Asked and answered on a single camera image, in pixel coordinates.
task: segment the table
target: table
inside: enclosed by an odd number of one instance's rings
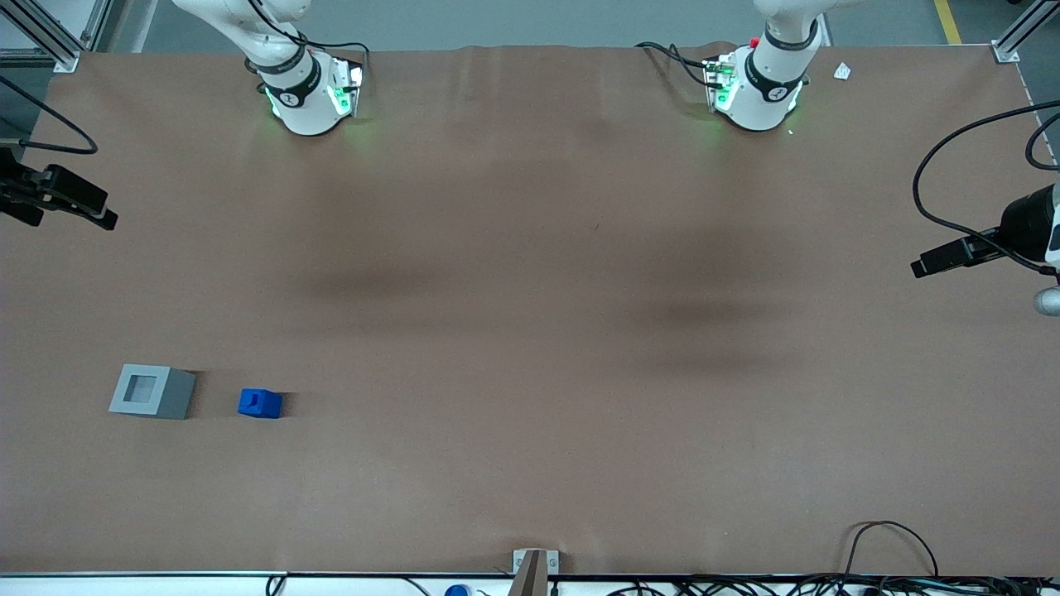
[[[708,55],[722,46],[690,50]],[[234,55],[96,55],[49,101],[118,229],[3,235],[0,567],[838,569],[894,519],[943,574],[1053,575],[1056,322],[909,180],[1026,105],[987,47],[828,48],[752,134],[640,50],[379,53],[360,120],[287,134]],[[841,62],[849,81],[831,78]],[[925,201],[1045,186],[1031,116]],[[46,121],[40,138],[74,141]],[[123,363],[194,371],[186,421],[108,414]],[[286,392],[277,421],[238,390]],[[925,573],[887,531],[855,571]]]

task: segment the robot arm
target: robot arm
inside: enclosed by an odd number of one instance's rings
[[[305,16],[311,0],[173,2],[238,46],[265,82],[272,113],[293,133],[320,135],[355,112],[361,65],[296,41],[300,34],[290,21]]]
[[[820,47],[818,18],[864,0],[755,0],[765,17],[756,47],[744,46],[706,67],[707,102],[748,130],[768,130],[795,108],[806,67]]]

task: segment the black cable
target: black cable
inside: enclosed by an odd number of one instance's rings
[[[420,583],[417,582],[416,580],[413,580],[412,578],[410,578],[410,577],[403,577],[402,579],[404,579],[405,581],[407,581],[407,582],[411,583],[412,585],[414,585],[416,589],[420,591],[420,594],[423,594],[423,596],[430,596],[430,592],[427,592],[427,589],[425,589],[424,586],[420,585]]]
[[[265,596],[277,596],[280,591],[283,590],[283,584],[287,583],[287,576],[283,575],[272,575],[268,577],[268,581],[265,582]]]
[[[858,530],[858,533],[854,534],[853,542],[850,544],[850,555],[847,557],[847,567],[843,571],[843,575],[840,577],[840,580],[838,580],[838,589],[836,590],[836,594],[838,594],[838,596],[843,596],[843,594],[844,594],[843,588],[844,588],[844,585],[846,585],[847,581],[850,579],[850,568],[854,564],[854,554],[858,551],[858,541],[861,540],[861,537],[862,537],[863,533],[865,533],[869,529],[874,528],[877,526],[891,526],[891,527],[896,527],[896,528],[905,530],[913,538],[917,539],[917,541],[920,543],[920,545],[923,546],[924,550],[928,553],[928,557],[931,558],[932,577],[933,578],[937,578],[938,577],[938,561],[935,559],[935,553],[932,551],[931,546],[928,546],[928,543],[924,542],[924,539],[920,538],[920,534],[918,534],[917,532],[913,531],[908,527],[903,526],[902,524],[899,524],[898,522],[891,522],[891,521],[887,521],[887,520],[882,520],[882,521],[879,521],[879,522],[869,522],[869,523],[865,524],[864,526],[862,526],[862,528],[860,530]]]
[[[1030,135],[1030,139],[1027,140],[1027,146],[1024,147],[1023,150],[1023,156],[1027,158],[1027,163],[1034,165],[1035,168],[1038,168],[1039,170],[1047,170],[1049,172],[1060,171],[1060,166],[1058,166],[1057,164],[1054,163],[1050,165],[1048,163],[1042,163],[1041,161],[1035,159],[1034,155],[1035,142],[1038,141],[1038,137],[1041,137],[1042,134],[1045,133],[1045,129],[1052,126],[1053,123],[1055,123],[1057,120],[1060,120],[1060,111],[1054,113],[1045,122],[1042,122],[1041,126],[1035,129],[1035,133]]]
[[[15,91],[19,95],[22,95],[22,98],[24,98],[28,102],[32,103],[33,105],[39,107],[40,109],[55,117],[56,120],[69,126],[71,130],[81,135],[81,138],[85,139],[85,141],[88,143],[88,148],[81,148],[81,147],[68,147],[66,145],[53,145],[51,143],[38,143],[36,141],[26,141],[20,139],[18,141],[19,146],[28,148],[39,148],[45,151],[54,151],[58,153],[73,153],[77,155],[92,155],[93,153],[100,151],[100,145],[95,144],[95,141],[92,140],[92,137],[89,137],[87,133],[81,129],[81,127],[78,127],[73,122],[70,122],[70,120],[67,119],[67,117],[55,111],[54,109],[49,107],[48,104],[46,104],[45,102],[38,100],[37,98],[34,98],[25,89],[22,89],[18,85],[15,85],[10,80],[7,80],[7,77],[0,75],[0,83],[5,85],[12,91]]]
[[[983,126],[985,124],[990,124],[991,122],[996,122],[999,120],[1004,120],[1006,118],[1012,118],[1013,116],[1020,116],[1021,113],[1027,113],[1027,112],[1035,111],[1035,110],[1038,110],[1038,109],[1048,109],[1048,108],[1053,108],[1053,107],[1060,107],[1060,100],[1052,101],[1052,102],[1045,102],[1045,103],[1041,103],[1041,104],[1035,104],[1035,105],[1030,105],[1030,106],[1027,106],[1027,107],[1021,107],[1021,108],[1017,108],[1017,109],[1010,109],[1008,111],[1003,111],[1001,113],[995,113],[993,116],[989,116],[989,117],[984,118],[982,120],[976,120],[975,122],[972,122],[971,124],[968,124],[966,126],[961,126],[957,130],[955,130],[955,132],[951,133],[949,136],[947,136],[944,139],[942,139],[941,141],[939,141],[934,147],[932,147],[932,150],[930,152],[928,152],[928,155],[924,156],[923,160],[920,162],[920,165],[917,166],[917,173],[914,174],[914,176],[913,176],[913,204],[916,205],[917,211],[919,211],[921,215],[923,215],[924,217],[926,217],[931,222],[934,222],[934,223],[936,223],[936,224],[938,224],[938,225],[940,225],[942,227],[950,228],[951,230],[956,230],[958,232],[968,234],[968,235],[970,235],[970,236],[972,236],[972,238],[974,238],[974,239],[976,239],[976,240],[985,243],[987,246],[990,246],[994,250],[997,250],[1002,255],[1008,257],[1009,259],[1015,261],[1017,263],[1023,265],[1024,267],[1027,267],[1028,269],[1030,269],[1032,271],[1038,271],[1039,274],[1046,275],[1046,276],[1056,276],[1057,275],[1056,268],[1050,267],[1050,266],[1035,264],[1035,263],[1028,261],[1027,259],[1024,259],[1023,257],[1017,255],[1015,252],[1013,252],[1013,251],[1011,251],[1011,250],[1009,250],[1009,249],[1001,246],[996,242],[994,242],[994,241],[990,240],[989,238],[983,235],[983,233],[980,233],[980,232],[978,232],[976,230],[973,230],[972,228],[969,228],[969,227],[966,227],[966,226],[961,226],[960,224],[955,224],[955,223],[950,222],[948,220],[943,220],[942,217],[939,217],[938,215],[935,215],[934,213],[931,213],[930,211],[928,211],[928,209],[924,208],[923,203],[920,199],[920,176],[923,175],[924,168],[926,168],[928,163],[932,160],[933,157],[935,157],[935,154],[937,154],[950,141],[956,139],[960,135],[964,135],[965,133],[967,133],[967,132],[969,132],[969,130],[971,130],[973,128],[978,128],[979,126]]]
[[[628,592],[633,592],[634,590],[637,592],[637,594],[648,593],[651,594],[652,596],[666,596],[666,594],[662,594],[661,592],[655,590],[650,585],[640,585],[639,581],[634,582],[633,588],[623,588],[621,590],[616,590],[611,594],[608,594],[607,596],[623,596]]]
[[[634,48],[647,48],[649,50],[655,50],[656,52],[665,54],[666,57],[670,58],[671,60],[681,60],[687,64],[688,66],[697,66],[697,67],[703,66],[703,63],[697,63],[695,60],[686,58],[685,56],[682,56],[679,52],[674,54],[668,48],[664,48],[661,45],[656,43],[654,41],[641,41],[640,43],[634,46]]]
[[[267,24],[269,29],[279,33],[280,35],[283,35],[284,37],[294,41],[295,43],[299,46],[310,46],[312,48],[318,48],[320,50],[324,50],[328,48],[353,48],[353,47],[360,48],[365,51],[365,66],[368,65],[368,55],[371,53],[371,50],[368,49],[368,46],[365,46],[359,41],[348,41],[346,43],[320,43],[318,41],[310,40],[307,37],[305,37],[305,34],[300,31],[298,32],[298,37],[295,37],[294,35],[277,27],[272,22],[272,19],[265,16],[265,12],[262,11],[261,6],[259,5],[259,2],[257,2],[255,0],[247,0],[247,2],[250,4],[250,7],[253,8],[255,13],[258,13],[258,16],[261,17],[263,21],[265,21],[265,24]]]
[[[685,72],[687,72],[688,75],[692,77],[692,81],[695,81],[700,85],[703,85],[704,87],[709,87],[711,89],[721,89],[722,88],[722,86],[720,84],[718,84],[718,83],[710,83],[709,81],[706,81],[704,78],[700,78],[699,76],[696,76],[695,73],[692,72],[692,69],[689,68],[689,67],[693,67],[694,66],[696,68],[703,68],[703,63],[702,62],[695,62],[695,60],[686,58],[685,56],[681,55],[681,51],[677,50],[677,46],[674,45],[674,43],[670,43],[669,48],[664,48],[662,46],[659,46],[658,43],[656,43],[654,41],[641,41],[640,43],[637,43],[636,46],[634,46],[634,48],[644,48],[646,50],[655,50],[657,52],[660,52],[666,57],[670,58],[671,60],[675,60],[677,64],[679,64],[681,68],[685,69]],[[710,56],[710,57],[704,58],[704,59],[708,59],[709,60],[709,59],[717,58],[717,57],[718,56]]]

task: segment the metal bracket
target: metal bracket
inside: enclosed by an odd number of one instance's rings
[[[996,39],[991,39],[990,40],[990,49],[993,50],[993,52],[994,52],[994,60],[996,60],[997,64],[1012,64],[1012,63],[1020,62],[1020,53],[1019,52],[1017,52],[1015,50],[1012,50],[1011,52],[1004,53],[1002,51],[1002,49],[997,47],[997,43],[999,42],[997,42]]]
[[[71,74],[77,70],[77,63],[80,62],[81,62],[81,52],[74,52],[73,62],[69,62],[67,64],[55,63],[55,68],[52,69],[52,72],[54,72],[55,74]]]
[[[519,548],[518,550],[512,550],[512,573],[517,574],[519,572],[519,565],[523,564],[523,558],[526,557],[527,550],[534,550],[533,548]],[[555,575],[560,573],[560,551],[559,550],[545,550],[545,562],[548,563],[546,568],[548,569],[548,575]]]
[[[1015,22],[1009,25],[997,39],[990,41],[994,59],[999,64],[1020,62],[1020,56],[1015,53],[1017,48],[1057,13],[1060,13],[1060,0],[1035,0],[1031,2],[1027,10],[1015,19]]]

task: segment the gray box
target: gray box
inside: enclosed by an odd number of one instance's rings
[[[126,364],[118,378],[110,411],[183,420],[195,389],[195,375],[167,366]]]

